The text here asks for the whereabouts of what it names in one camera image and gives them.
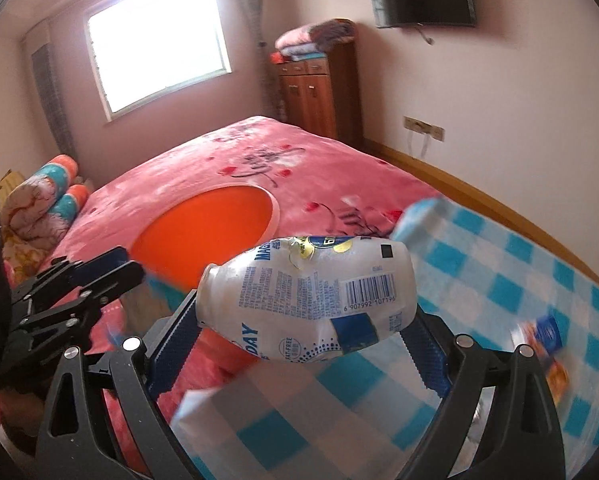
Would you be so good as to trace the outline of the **orange blue snack packet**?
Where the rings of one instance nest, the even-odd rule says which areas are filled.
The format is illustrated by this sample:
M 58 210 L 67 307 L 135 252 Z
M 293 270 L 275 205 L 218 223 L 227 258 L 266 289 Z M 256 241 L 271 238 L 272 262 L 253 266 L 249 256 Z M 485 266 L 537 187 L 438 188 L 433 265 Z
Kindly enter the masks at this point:
M 569 388 L 569 374 L 555 357 L 563 349 L 557 320 L 552 315 L 546 315 L 534 321 L 517 324 L 511 332 L 511 340 L 514 347 L 526 344 L 534 350 L 545 371 L 553 402 L 555 405 L 559 404 Z

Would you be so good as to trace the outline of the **white crushed milk bottle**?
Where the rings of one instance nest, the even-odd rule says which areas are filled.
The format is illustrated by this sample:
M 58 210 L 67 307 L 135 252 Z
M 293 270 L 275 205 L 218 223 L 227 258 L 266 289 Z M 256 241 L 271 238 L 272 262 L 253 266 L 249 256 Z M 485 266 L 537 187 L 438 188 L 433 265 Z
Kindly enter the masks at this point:
M 196 319 L 262 360 L 310 363 L 393 336 L 417 312 L 405 244 L 370 236 L 277 238 L 211 264 Z

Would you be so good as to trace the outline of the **rolled colourful quilt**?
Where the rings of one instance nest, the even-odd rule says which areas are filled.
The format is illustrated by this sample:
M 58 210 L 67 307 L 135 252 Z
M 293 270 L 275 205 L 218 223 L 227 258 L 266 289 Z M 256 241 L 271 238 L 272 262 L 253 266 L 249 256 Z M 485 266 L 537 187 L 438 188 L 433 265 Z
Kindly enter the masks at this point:
M 38 269 L 63 240 L 90 196 L 76 181 L 78 165 L 61 154 L 18 185 L 0 210 L 2 255 L 22 282 Z

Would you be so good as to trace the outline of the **blue checkered plastic tablecloth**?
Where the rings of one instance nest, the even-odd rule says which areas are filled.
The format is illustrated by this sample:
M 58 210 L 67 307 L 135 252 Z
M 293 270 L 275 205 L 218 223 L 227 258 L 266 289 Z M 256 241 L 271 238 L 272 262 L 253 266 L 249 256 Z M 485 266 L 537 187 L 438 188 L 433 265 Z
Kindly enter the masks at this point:
M 421 307 L 455 333 L 509 350 L 520 323 L 551 316 L 569 375 L 557 406 L 566 472 L 599 446 L 599 286 L 543 248 L 444 198 L 408 207 L 393 234 L 411 252 Z M 324 363 L 260 363 L 190 391 L 172 429 L 208 479 L 393 479 L 439 400 L 399 337 Z

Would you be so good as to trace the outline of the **orange plastic bucket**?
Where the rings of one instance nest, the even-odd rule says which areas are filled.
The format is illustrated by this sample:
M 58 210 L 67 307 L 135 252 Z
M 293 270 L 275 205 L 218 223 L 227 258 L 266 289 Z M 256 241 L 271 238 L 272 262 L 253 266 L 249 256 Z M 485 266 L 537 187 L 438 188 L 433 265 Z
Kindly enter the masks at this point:
M 276 236 L 280 206 L 269 191 L 226 184 L 196 193 L 149 222 L 130 246 L 147 272 L 123 296 L 126 332 L 147 333 L 198 287 L 211 264 L 222 264 Z

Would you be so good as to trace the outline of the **pink floral bedspread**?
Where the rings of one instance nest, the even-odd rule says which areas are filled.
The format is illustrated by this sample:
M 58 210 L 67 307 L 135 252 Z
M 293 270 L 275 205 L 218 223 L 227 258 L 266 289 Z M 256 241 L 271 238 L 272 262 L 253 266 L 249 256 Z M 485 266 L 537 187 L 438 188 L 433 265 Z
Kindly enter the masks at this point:
M 106 307 L 91 334 L 108 350 L 132 323 L 150 325 L 199 283 L 210 263 L 288 235 L 385 237 L 432 186 L 381 159 L 264 117 L 203 134 L 129 170 L 94 194 L 49 250 L 12 242 L 18 280 L 56 257 L 88 259 L 123 246 L 148 272 Z

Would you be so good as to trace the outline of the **brown wooden cabinet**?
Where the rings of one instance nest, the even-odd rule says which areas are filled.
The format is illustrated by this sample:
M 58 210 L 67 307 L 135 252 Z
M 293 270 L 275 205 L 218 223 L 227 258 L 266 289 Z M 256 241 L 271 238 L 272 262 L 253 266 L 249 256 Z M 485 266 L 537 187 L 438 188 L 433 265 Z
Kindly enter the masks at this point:
M 356 44 L 277 66 L 286 122 L 361 150 L 362 107 Z

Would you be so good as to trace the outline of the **window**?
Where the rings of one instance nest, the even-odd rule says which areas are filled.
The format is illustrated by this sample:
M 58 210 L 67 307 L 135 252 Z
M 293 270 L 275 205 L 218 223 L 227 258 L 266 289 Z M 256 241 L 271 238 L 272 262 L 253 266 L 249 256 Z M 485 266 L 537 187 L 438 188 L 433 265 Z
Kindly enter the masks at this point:
M 85 27 L 109 118 L 232 72 L 217 0 L 111 0 Z

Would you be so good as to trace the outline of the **folded blankets stack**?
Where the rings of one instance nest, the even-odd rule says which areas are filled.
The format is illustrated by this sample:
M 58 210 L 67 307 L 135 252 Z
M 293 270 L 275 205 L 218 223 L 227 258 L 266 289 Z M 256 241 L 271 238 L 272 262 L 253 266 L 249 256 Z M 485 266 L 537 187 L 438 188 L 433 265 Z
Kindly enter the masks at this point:
M 276 50 L 285 58 L 298 61 L 309 54 L 327 54 L 337 44 L 354 42 L 357 26 L 347 18 L 307 24 L 288 30 L 275 42 Z

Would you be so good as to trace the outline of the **grey checkered curtain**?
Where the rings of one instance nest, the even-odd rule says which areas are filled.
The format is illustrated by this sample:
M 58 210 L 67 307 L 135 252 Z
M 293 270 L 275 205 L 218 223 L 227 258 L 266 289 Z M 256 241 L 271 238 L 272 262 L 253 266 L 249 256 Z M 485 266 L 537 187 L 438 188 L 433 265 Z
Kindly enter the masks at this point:
M 268 117 L 278 118 L 277 89 L 268 68 L 267 42 L 263 32 L 264 0 L 240 0 L 240 2 L 255 44 L 258 82 L 260 83 L 260 92 L 262 92 L 264 114 Z

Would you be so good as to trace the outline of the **wall power outlet strip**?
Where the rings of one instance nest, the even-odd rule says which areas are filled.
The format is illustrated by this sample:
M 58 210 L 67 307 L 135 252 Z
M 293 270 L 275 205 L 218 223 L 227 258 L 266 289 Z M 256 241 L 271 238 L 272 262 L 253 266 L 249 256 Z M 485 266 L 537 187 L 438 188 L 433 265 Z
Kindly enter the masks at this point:
M 409 116 L 403 118 L 403 126 L 412 132 L 425 134 L 432 139 L 443 142 L 445 139 L 445 129 L 440 126 L 431 125 L 428 122 L 422 122 L 420 119 L 415 119 Z

